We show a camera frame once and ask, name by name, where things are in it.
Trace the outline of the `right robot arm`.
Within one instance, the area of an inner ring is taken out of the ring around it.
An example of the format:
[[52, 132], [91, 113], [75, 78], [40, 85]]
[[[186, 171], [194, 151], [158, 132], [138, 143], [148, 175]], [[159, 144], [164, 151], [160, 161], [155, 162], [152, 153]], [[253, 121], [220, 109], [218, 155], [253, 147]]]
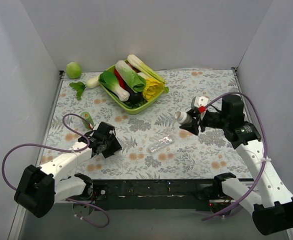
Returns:
[[231, 205], [204, 218], [205, 221], [223, 217], [242, 207], [251, 214], [257, 230], [264, 236], [293, 229], [293, 194], [276, 172], [268, 158], [268, 144], [263, 126], [245, 120], [243, 98], [240, 92], [225, 93], [212, 101], [204, 96], [192, 99], [189, 111], [178, 111], [174, 118], [180, 129], [193, 135], [206, 128], [223, 130], [225, 138], [246, 164], [253, 184], [245, 186], [232, 173], [223, 173], [213, 179], [213, 194], [234, 200]]

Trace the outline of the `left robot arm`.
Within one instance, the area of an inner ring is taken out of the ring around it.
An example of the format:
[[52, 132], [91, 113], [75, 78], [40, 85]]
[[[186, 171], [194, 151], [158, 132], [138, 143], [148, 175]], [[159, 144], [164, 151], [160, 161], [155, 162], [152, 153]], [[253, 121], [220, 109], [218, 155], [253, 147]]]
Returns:
[[40, 166], [29, 165], [22, 174], [14, 200], [37, 218], [45, 216], [56, 202], [70, 197], [87, 201], [94, 194], [93, 180], [82, 174], [67, 175], [97, 155], [108, 158], [122, 149], [115, 127], [100, 122], [68, 150]]

